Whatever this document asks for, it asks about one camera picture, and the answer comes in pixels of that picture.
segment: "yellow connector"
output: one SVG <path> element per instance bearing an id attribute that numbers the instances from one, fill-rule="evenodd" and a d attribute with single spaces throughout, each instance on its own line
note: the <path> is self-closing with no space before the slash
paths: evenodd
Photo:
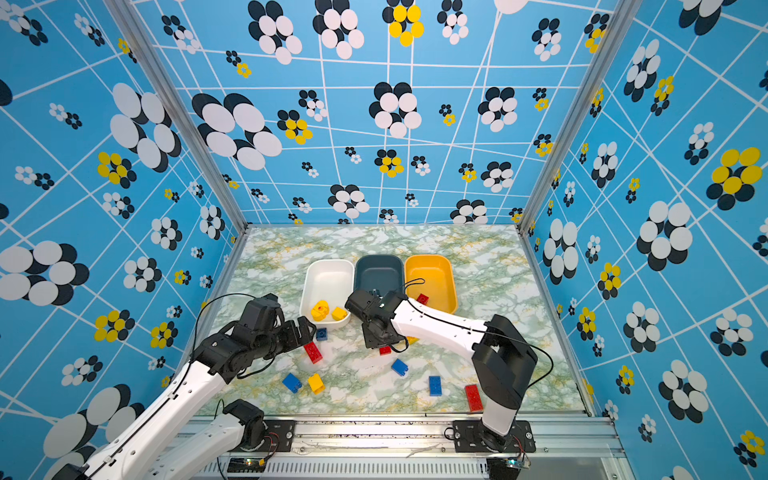
<path id="1" fill-rule="evenodd" d="M 310 384 L 310 388 L 312 389 L 312 393 L 317 395 L 318 393 L 322 392 L 326 389 L 326 386 L 323 385 L 323 380 L 320 378 L 320 374 L 316 373 L 312 375 L 307 382 Z"/>
<path id="2" fill-rule="evenodd" d="M 346 310 L 343 308 L 336 307 L 333 310 L 333 314 L 331 315 L 335 321 L 344 320 L 346 318 Z"/>
<path id="3" fill-rule="evenodd" d="M 330 311 L 330 308 L 328 307 L 328 302 L 325 300 L 320 300 L 313 308 L 312 308 L 312 318 L 316 322 L 322 321 L 326 316 L 328 316 L 328 312 Z"/>

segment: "blue brick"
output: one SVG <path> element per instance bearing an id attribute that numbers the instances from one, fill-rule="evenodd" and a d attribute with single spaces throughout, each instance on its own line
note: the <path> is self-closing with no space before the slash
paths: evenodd
<path id="1" fill-rule="evenodd" d="M 392 364 L 392 370 L 395 370 L 400 376 L 406 376 L 406 372 L 408 372 L 408 366 L 401 359 L 397 359 Z"/>
<path id="2" fill-rule="evenodd" d="M 442 396 L 442 386 L 440 385 L 439 376 L 429 377 L 429 395 L 430 396 Z"/>
<path id="3" fill-rule="evenodd" d="M 298 393 L 299 389 L 301 388 L 301 382 L 292 373 L 289 373 L 288 376 L 283 380 L 283 385 L 285 385 L 288 390 L 293 393 Z"/>

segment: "green and white marble surface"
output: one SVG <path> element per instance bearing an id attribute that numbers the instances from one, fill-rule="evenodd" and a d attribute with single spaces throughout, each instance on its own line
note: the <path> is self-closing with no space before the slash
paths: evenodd
<path id="1" fill-rule="evenodd" d="M 364 226 L 253 228 L 227 292 L 254 296 L 275 293 L 287 319 L 298 317 L 304 276 L 315 260 L 343 258 L 355 263 L 371 253 L 389 253 L 405 260 L 419 253 L 437 253 L 453 266 L 458 293 L 456 315 L 509 318 L 527 341 L 547 350 L 554 359 L 550 376 L 528 390 L 521 410 L 583 410 L 561 347 L 545 312 L 513 226 Z M 229 296 L 214 329 L 240 318 L 247 297 Z M 234 380 L 208 402 L 198 415 L 212 415 L 217 401 L 242 398 L 267 415 L 297 413 L 415 413 L 467 412 L 464 387 L 478 383 L 472 364 L 425 339 L 404 353 L 380 356 L 366 349 L 359 321 L 329 331 L 316 342 L 323 359 L 313 365 L 304 349 L 277 357 L 263 373 Z M 409 371 L 400 377 L 390 367 L 396 358 Z M 257 360 L 252 369 L 265 363 Z M 549 367 L 539 356 L 538 378 Z M 314 395 L 307 379 L 318 372 L 326 389 Z M 293 373 L 303 384 L 297 394 L 282 381 Z M 429 396 L 429 376 L 440 375 L 442 396 Z"/>

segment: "white bin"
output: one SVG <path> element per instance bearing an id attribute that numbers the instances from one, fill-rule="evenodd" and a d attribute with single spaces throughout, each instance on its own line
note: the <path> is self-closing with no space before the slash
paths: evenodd
<path id="1" fill-rule="evenodd" d="M 349 312 L 336 321 L 331 314 L 336 307 L 346 310 L 344 304 L 352 293 L 355 280 L 355 266 L 349 260 L 317 260 L 306 269 L 304 291 L 301 295 L 299 315 L 304 315 L 319 328 L 337 329 L 349 323 Z M 328 316 L 322 322 L 312 318 L 312 308 L 320 301 L 328 302 Z"/>

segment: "yellow bin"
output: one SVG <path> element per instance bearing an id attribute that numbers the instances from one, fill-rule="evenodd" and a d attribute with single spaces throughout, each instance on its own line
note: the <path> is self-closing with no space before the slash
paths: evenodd
<path id="1" fill-rule="evenodd" d="M 458 309 L 456 284 L 453 282 L 451 261 L 443 255 L 414 255 L 406 260 L 406 282 L 423 278 L 422 285 L 409 286 L 406 294 L 415 299 L 423 293 L 429 297 L 427 306 L 442 312 Z"/>

